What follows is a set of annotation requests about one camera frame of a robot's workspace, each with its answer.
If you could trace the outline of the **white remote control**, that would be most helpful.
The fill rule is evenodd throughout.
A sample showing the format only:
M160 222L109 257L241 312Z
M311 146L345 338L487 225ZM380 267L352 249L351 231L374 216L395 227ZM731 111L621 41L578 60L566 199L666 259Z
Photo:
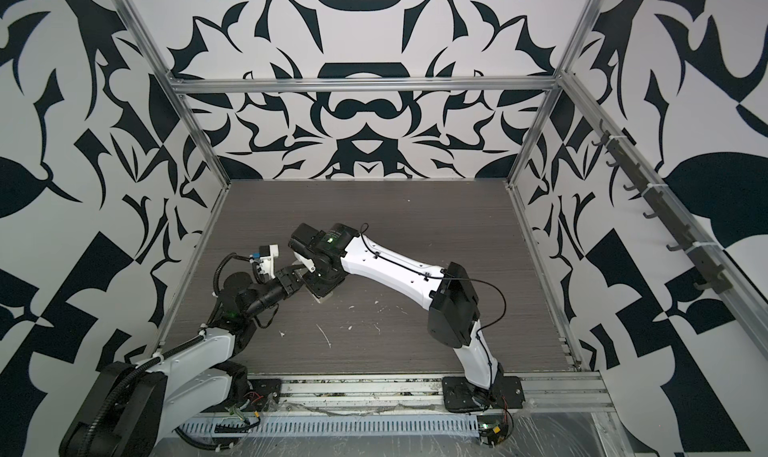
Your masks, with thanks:
M319 293L316 293L316 292L314 292L314 291L312 291L312 290L310 290L310 291L309 291L309 293L310 293L310 295L312 296L312 298L313 298L313 299L314 299L314 300L315 300L315 301L316 301L318 304L323 304L324 302L327 302L327 301L328 301L328 300L330 300L330 299L331 299L331 297L334 295L334 292L333 292L333 291L327 292L327 293L325 293L325 294L323 294L323 295L321 295L321 294L319 294Z

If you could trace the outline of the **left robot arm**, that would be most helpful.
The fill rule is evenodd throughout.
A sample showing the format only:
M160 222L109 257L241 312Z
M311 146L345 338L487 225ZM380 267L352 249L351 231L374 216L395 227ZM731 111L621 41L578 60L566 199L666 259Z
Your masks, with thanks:
M218 405L239 405L247 371L233 362L258 317L302 287L303 264L275 269L270 257L251 256L248 272L221 276L238 259L230 253L212 278L214 308L197 334L137 364L105 366L62 438L62 456L148 456L186 421Z

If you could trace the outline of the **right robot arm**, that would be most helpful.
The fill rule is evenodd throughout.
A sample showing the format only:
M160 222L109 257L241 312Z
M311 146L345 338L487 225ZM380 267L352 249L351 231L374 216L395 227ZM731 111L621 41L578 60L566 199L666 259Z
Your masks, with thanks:
M443 268L398 254L371 240L366 230L339 223L329 231L299 225L289 247L307 270L305 286L321 299L353 275L408 297L428 312L428 334L451 348L464 370L444 393L445 408L453 413L501 408L504 370L483 335L474 287L481 281L455 262Z

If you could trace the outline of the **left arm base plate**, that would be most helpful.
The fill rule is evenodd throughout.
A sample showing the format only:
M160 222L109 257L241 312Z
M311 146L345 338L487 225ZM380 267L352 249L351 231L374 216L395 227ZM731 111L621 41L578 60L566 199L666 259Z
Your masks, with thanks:
M250 379L239 409L246 413L262 413L276 409L281 401L282 384L283 381L279 378Z

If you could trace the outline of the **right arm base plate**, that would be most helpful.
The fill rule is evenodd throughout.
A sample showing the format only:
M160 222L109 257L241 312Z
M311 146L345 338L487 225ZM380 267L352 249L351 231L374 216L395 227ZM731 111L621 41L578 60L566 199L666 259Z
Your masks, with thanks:
M489 390L470 384L464 377L443 377L441 386L443 405L451 413L522 409L526 401L521 380L516 376L497 376Z

